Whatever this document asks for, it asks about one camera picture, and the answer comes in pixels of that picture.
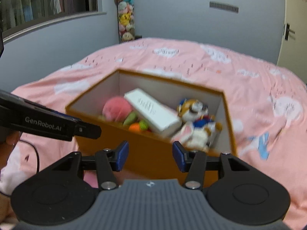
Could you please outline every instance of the human hand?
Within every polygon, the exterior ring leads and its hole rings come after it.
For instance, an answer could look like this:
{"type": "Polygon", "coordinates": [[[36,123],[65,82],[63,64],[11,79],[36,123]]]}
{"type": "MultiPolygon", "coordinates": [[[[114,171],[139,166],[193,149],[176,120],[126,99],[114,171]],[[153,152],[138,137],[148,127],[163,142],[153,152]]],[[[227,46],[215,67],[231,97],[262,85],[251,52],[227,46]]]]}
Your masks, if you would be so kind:
{"type": "Polygon", "coordinates": [[[19,139],[20,132],[15,131],[9,136],[7,136],[6,142],[0,144],[0,169],[7,165],[7,160],[19,139]]]}

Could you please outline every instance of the gray wall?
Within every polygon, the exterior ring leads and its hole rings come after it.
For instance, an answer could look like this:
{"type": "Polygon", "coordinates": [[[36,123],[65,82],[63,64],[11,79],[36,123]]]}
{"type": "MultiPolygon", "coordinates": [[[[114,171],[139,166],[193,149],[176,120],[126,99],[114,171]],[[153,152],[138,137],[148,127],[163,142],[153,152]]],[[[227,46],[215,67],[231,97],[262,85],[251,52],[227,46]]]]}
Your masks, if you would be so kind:
{"type": "Polygon", "coordinates": [[[0,89],[41,79],[88,54],[118,43],[114,0],[102,0],[106,15],[52,24],[5,43],[0,59],[0,89]]]}
{"type": "Polygon", "coordinates": [[[227,47],[277,63],[285,0],[135,0],[136,33],[227,47]],[[239,14],[209,8],[239,7],[239,14]]]}

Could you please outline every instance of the metal screw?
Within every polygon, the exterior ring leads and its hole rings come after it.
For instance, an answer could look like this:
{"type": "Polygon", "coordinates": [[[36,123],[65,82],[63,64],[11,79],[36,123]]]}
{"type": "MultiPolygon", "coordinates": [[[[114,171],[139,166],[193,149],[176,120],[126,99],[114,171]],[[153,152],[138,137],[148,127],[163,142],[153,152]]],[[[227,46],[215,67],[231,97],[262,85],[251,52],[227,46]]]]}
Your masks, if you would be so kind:
{"type": "Polygon", "coordinates": [[[103,182],[101,184],[101,187],[104,189],[104,190],[112,190],[112,189],[115,189],[116,188],[116,184],[114,182],[110,182],[110,181],[107,181],[107,182],[103,182]]]}
{"type": "Polygon", "coordinates": [[[185,186],[188,189],[198,189],[201,186],[201,184],[197,181],[189,181],[185,183],[185,186]]]}

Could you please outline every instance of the black cable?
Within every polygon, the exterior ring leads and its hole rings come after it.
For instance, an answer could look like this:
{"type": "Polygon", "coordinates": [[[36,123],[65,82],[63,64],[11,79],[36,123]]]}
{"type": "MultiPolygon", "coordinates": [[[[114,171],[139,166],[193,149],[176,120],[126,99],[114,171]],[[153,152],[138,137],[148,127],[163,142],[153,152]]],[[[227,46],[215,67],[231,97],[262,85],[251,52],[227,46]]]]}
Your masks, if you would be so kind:
{"type": "MultiPolygon", "coordinates": [[[[31,144],[30,142],[28,142],[28,141],[25,141],[25,140],[22,140],[22,139],[20,139],[19,141],[22,142],[22,143],[30,145],[34,149],[34,151],[36,153],[36,161],[37,161],[36,173],[38,173],[39,172],[39,168],[40,168],[40,161],[39,161],[39,155],[38,155],[38,151],[37,151],[36,147],[33,144],[31,144]]],[[[2,193],[1,191],[0,191],[0,194],[4,195],[6,197],[11,197],[10,195],[2,193]]]]}
{"type": "Polygon", "coordinates": [[[37,149],[35,148],[35,146],[34,146],[33,144],[31,144],[31,143],[28,142],[28,141],[25,141],[25,140],[22,140],[22,139],[20,139],[19,141],[22,142],[22,143],[25,143],[25,144],[30,145],[30,146],[34,149],[34,151],[35,151],[35,153],[36,153],[36,161],[37,161],[36,173],[38,173],[38,172],[39,172],[39,163],[40,163],[40,162],[39,162],[39,155],[38,155],[37,149]]]}

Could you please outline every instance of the window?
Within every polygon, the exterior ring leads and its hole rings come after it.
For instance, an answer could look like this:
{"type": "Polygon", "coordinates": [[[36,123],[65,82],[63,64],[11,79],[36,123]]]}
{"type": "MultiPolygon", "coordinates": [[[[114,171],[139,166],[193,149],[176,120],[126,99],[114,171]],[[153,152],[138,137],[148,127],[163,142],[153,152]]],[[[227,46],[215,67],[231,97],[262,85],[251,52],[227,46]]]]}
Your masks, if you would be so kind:
{"type": "Polygon", "coordinates": [[[5,38],[42,22],[97,10],[97,0],[0,0],[0,25],[5,38]]]}

